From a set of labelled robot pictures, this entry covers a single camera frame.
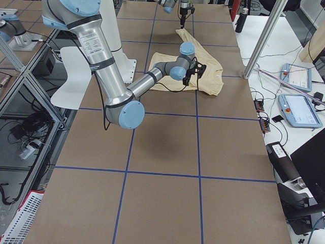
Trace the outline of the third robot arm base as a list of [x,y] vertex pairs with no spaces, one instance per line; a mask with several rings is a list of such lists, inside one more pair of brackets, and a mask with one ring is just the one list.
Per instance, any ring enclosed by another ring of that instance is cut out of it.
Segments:
[[41,34],[28,33],[15,14],[1,16],[1,38],[10,42],[9,47],[14,51],[33,51],[43,41]]

